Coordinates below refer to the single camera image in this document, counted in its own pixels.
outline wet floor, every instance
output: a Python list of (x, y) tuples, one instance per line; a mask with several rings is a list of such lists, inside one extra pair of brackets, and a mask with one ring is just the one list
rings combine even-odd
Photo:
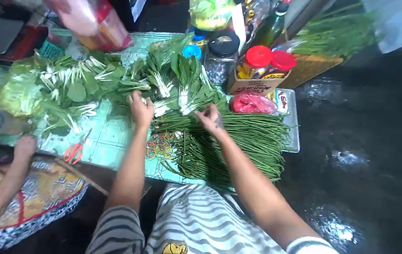
[(277, 186), (340, 253), (401, 253), (402, 52), (295, 91), (301, 152)]

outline black and white striped shirt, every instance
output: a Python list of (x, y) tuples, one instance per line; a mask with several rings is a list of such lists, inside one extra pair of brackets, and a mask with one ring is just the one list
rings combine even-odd
[[(146, 242), (140, 221), (128, 206), (114, 206), (101, 216), (87, 254), (284, 254), (228, 194), (205, 185), (168, 187)], [(317, 237), (302, 237), (288, 254), (337, 254)]]

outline forearm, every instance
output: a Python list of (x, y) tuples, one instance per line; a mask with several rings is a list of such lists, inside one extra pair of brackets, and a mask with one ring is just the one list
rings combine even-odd
[(147, 134), (147, 128), (136, 129), (124, 162), (113, 183), (106, 208), (129, 205), (138, 213), (144, 185)]
[(30, 158), (15, 157), (10, 169), (0, 182), (0, 216), (20, 191), (28, 172)]
[(318, 236), (289, 206), (283, 195), (223, 130), (216, 136), (239, 199), (256, 223), (283, 248), (300, 236)]

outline patterned cloth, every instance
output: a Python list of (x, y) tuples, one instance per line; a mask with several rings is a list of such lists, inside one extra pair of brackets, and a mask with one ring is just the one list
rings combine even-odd
[[(145, 245), (140, 221), (128, 206), (114, 206), (98, 222), (87, 254), (286, 253), (233, 198), (205, 185), (168, 187)], [(325, 240), (302, 237), (288, 254), (338, 254)]]
[[(0, 167), (0, 181), (9, 165)], [(0, 249), (9, 248), (72, 212), (88, 184), (56, 164), (35, 157), (29, 174), (0, 217)]]

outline cardboard box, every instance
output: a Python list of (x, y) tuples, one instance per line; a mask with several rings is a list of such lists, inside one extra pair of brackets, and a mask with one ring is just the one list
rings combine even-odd
[(343, 62), (340, 57), (326, 58), (317, 55), (293, 55), (297, 60), (297, 65), (290, 72), (288, 77), (279, 88), (294, 89), (318, 74)]
[(233, 70), (223, 86), (223, 91), (227, 95), (234, 95), (243, 91), (266, 95), (278, 87), (289, 75), (290, 72), (281, 79), (239, 79)]

